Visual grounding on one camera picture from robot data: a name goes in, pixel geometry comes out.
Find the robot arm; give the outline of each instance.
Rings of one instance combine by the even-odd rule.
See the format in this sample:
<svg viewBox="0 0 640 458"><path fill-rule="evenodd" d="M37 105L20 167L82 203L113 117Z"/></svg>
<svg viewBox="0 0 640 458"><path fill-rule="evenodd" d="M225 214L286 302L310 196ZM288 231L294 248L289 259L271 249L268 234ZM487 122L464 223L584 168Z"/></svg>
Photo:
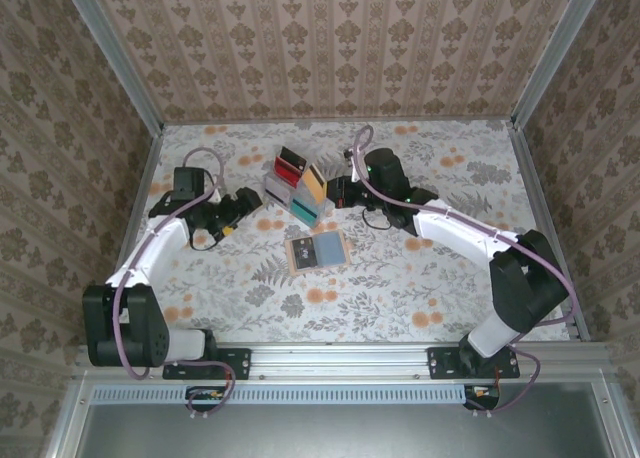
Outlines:
<svg viewBox="0 0 640 458"><path fill-rule="evenodd" d="M353 153L347 150L344 156L355 170ZM493 310L462 338L456 353L448 356L450 363L447 366L455 368L459 376L495 375L494 358L508 355L507 345L531 331L567 297L564 286L547 269L496 237L500 234L510 238L558 268L546 238L534 230L523 236L498 229L493 236L479 231L472 225L485 228L486 225L453 210L434 193L411 187L400 160L388 148L376 149L366 155L359 153L358 159L361 160L359 168L366 169L364 178L383 195L418 205L429 203L434 210L446 211L444 214L418 211L385 202L359 181L355 171L351 177L343 176L328 182L327 195L337 208L361 205L368 210L380 209L391 226L413 236L438 241L478 266L489 268ZM466 223L450 217L450 212L464 217Z"/></svg>
<svg viewBox="0 0 640 458"><path fill-rule="evenodd" d="M215 359L211 332L169 329L154 294L170 275L175 256L187 244L193 246L196 230L207 230L217 244L243 217L262 205L258 194L250 188L239 189L236 199L229 195L220 198L214 193L214 202L202 201L156 231L166 216L204 194L204 177L205 171L200 168L176 168L174 189L149 212L147 228L125 263L105 285L89 286L85 290L82 305L87 348L94 366L121 365L112 314L116 289L127 272L129 277L124 283L119 314L122 346L131 366L158 367L179 360ZM136 266L130 270L139 253L142 254Z"/></svg>

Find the metal bracket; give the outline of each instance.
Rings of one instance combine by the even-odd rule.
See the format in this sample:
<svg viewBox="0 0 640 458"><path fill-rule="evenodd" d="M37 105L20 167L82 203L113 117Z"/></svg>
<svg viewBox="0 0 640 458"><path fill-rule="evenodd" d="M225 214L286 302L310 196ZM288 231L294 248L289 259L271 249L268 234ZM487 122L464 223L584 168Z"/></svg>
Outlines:
<svg viewBox="0 0 640 458"><path fill-rule="evenodd" d="M221 348L216 361L226 363L236 372L236 380L248 380L251 369L249 348ZM165 380L224 380L225 372L218 366L166 365L162 371Z"/></svg>
<svg viewBox="0 0 640 458"><path fill-rule="evenodd" d="M460 348L457 346L441 346L427 348L429 357L429 373L432 380L452 379L508 379L520 378L520 368L516 354L508 348L496 353L487 366L478 374L465 373L460 361Z"/></svg>

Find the vent slot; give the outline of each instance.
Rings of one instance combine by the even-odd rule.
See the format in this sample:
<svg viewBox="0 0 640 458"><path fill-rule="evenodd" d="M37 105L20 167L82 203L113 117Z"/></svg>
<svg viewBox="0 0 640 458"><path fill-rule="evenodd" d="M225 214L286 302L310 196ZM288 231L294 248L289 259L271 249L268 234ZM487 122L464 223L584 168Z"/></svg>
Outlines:
<svg viewBox="0 0 640 458"><path fill-rule="evenodd" d="M186 385L97 385L92 405L185 404ZM464 403L463 385L245 385L229 404L366 405ZM194 400L194 403L211 401Z"/></svg>

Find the floral wallpaper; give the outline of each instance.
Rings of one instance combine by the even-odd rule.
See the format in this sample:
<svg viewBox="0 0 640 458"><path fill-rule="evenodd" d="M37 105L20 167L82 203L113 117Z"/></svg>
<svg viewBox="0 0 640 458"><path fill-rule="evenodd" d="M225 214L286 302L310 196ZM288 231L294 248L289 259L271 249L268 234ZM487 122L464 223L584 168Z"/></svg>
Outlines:
<svg viewBox="0 0 640 458"><path fill-rule="evenodd" d="M0 456L38 456L150 138L71 0L0 0Z"/></svg>
<svg viewBox="0 0 640 458"><path fill-rule="evenodd" d="M640 423L640 0L598 0L525 129L590 332Z"/></svg>
<svg viewBox="0 0 640 458"><path fill-rule="evenodd" d="M146 210L171 189L174 167L194 147L213 147L223 155L228 192L249 186L263 194L264 176L283 145L315 162L327 179L350 174L342 151L363 125L168 126ZM497 228L525 232L535 226L505 122L373 126L371 149L391 147L413 185ZM189 165L211 167L212 159L197 154ZM167 322L212 329L220 342L458 341L491 309L488 268L428 237L373 230L361 208L331 208L309 229L268 203L213 250L185 247L156 293ZM367 220L387 224L381 213L369 213ZM345 235L351 264L291 276L285 240L337 229ZM194 241L198 248L213 243L204 231ZM528 339L568 335L563 324L535 330Z"/></svg>
<svg viewBox="0 0 640 458"><path fill-rule="evenodd" d="M568 0L98 0L169 123L507 116Z"/></svg>

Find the aluminum frame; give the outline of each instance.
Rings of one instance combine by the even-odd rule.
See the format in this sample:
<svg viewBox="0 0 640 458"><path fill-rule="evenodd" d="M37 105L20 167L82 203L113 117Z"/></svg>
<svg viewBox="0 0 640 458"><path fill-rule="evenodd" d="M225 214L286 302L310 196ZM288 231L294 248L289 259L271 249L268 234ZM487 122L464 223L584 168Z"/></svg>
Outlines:
<svg viewBox="0 0 640 458"><path fill-rule="evenodd" d="M517 128L524 128L531 118L595 2L596 0L569 1L511 114Z"/></svg>
<svg viewBox="0 0 640 458"><path fill-rule="evenodd" d="M536 220L538 230L540 230L540 232L542 232L542 234L544 234L549 240L549 245L558 260L562 274L569 279L571 284L573 284L573 281L571 280L571 273L569 273L569 267L567 266L564 253L562 252L562 247L560 246L558 234L556 233L555 226L553 225L551 212L547 206L547 201L545 200L544 192L542 191L542 185L540 184L540 179L538 178L538 174L533 164L533 158L531 157L531 152L529 151L529 145L527 144L524 131L522 131L522 129L515 129L514 127L511 127L509 129L509 136L511 137L511 144L516 155L516 160L518 161L520 176L522 176L522 182L524 183L524 188L527 191L527 196L529 197L529 203L531 205L531 212L533 213L533 218ZM574 316L574 322L578 331L578 337L583 341L589 341L591 336L589 335L587 323L584 321L584 315L582 314L582 309L579 305Z"/></svg>
<svg viewBox="0 0 640 458"><path fill-rule="evenodd" d="M116 262L115 269L119 269L122 264L127 260L133 248L136 245L136 238L138 231L140 230L140 223L144 215L144 205L149 196L149 189L153 182L153 174L156 171L156 166L160 160L160 153L162 152L162 145L164 143L164 134L160 134L151 143L149 148L149 154L147 155L147 161L140 178L140 184L138 185L138 192L136 193L136 199L133 202L131 208L131 215L129 216L129 223L127 224L127 230L122 239L122 246L120 246L120 253L118 253L118 261Z"/></svg>
<svg viewBox="0 0 640 458"><path fill-rule="evenodd" d="M491 380L431 380L427 348L451 346L452 343L388 344L220 344L225 347L252 349L252 386L296 385L423 385L480 384ZM541 361L541 383L590 383L599 404L600 417L611 450L616 457L639 456L637 436L617 384L612 383L615 370L604 343L522 342L518 348ZM520 360L521 378L510 383L525 383L533 373L529 360ZM149 380L136 383L157 385L160 368L152 370ZM175 381L174 384L216 385L220 381ZM96 385L130 387L131 379L121 368L94 368L86 349L76 361L72 384L67 392L47 458L70 458L76 455L91 408L90 398Z"/></svg>
<svg viewBox="0 0 640 458"><path fill-rule="evenodd" d="M154 103L98 0L71 0L100 46L140 118L156 139L162 133L162 111Z"/></svg>

